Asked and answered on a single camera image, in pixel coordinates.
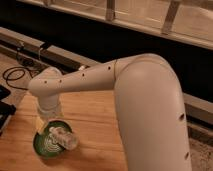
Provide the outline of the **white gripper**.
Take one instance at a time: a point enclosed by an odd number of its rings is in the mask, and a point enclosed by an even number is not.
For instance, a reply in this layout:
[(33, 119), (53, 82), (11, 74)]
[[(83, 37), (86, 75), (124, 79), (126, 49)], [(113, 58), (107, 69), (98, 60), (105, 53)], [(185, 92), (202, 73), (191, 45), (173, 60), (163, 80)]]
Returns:
[(61, 118), (63, 116), (61, 103), (59, 101), (39, 101), (37, 104), (37, 112), (40, 118), (36, 119), (35, 127), (39, 134), (44, 130), (44, 121)]

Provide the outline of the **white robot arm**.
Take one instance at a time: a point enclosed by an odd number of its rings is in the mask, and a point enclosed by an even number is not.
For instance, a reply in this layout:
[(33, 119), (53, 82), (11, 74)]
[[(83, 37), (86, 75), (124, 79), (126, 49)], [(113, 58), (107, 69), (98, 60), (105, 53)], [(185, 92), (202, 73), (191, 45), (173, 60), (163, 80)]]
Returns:
[(49, 67), (28, 85), (44, 121), (65, 92), (113, 90), (128, 171), (192, 171), (182, 89), (161, 56), (145, 53), (63, 75)]

